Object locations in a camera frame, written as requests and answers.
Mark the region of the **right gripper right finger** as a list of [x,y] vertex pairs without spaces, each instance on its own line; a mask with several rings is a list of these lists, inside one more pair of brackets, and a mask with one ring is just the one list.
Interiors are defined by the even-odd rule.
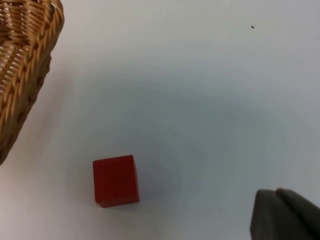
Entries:
[[278,188],[276,194],[294,212],[314,240],[320,239],[320,208],[297,192]]

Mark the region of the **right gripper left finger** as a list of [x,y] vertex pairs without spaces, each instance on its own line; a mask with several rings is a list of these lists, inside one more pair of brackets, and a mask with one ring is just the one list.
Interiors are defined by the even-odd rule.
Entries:
[[276,190],[256,192],[249,230],[252,240],[314,240]]

